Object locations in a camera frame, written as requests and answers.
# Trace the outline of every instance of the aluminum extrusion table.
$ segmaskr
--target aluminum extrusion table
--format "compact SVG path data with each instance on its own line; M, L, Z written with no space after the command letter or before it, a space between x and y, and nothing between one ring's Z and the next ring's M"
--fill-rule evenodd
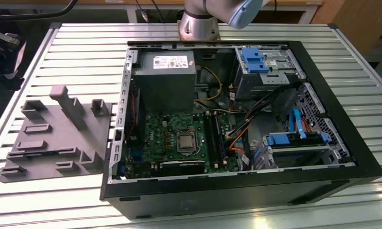
M382 165L382 79L338 29L326 25L266 24L236 31L219 26L223 40L299 40ZM117 108L128 40L176 40L175 24L63 24L49 29L0 119L0 168L16 140L25 100L55 101L65 84L81 103L103 98ZM314 204L129 221L99 200L101 174L0 183L0 226L80 228L382 228L382 178Z

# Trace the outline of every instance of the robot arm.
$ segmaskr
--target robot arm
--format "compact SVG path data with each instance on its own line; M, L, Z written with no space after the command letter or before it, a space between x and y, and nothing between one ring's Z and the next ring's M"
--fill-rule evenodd
M235 29L254 20L260 7L270 0L186 0L186 12L179 26L184 40L215 40L218 20Z

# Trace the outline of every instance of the motherboard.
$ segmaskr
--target motherboard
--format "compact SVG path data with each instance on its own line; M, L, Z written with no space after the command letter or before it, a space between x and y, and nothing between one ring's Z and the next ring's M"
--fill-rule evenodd
M147 115L144 147L131 150L133 173L127 174L147 178L238 171L238 158L224 141L230 129L224 113Z

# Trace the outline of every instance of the sticker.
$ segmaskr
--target sticker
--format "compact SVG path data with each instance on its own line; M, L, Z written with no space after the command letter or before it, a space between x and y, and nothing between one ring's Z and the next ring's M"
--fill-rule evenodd
M242 156L242 160L243 160L243 162L244 162L244 164L247 164L248 165L248 158L247 158L247 156L243 154L243 156Z
M267 64L267 65L278 65L278 64L275 63L275 61L266 61L266 64Z
M156 56L152 61L153 69L188 68L187 56Z
M230 99L231 99L232 101L235 101L235 93L234 93L234 92L230 92Z

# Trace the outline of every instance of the power supply label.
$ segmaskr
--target power supply label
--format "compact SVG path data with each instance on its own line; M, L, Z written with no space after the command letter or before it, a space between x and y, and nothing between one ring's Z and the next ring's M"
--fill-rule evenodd
M152 61L153 69L188 68L187 56L156 56Z

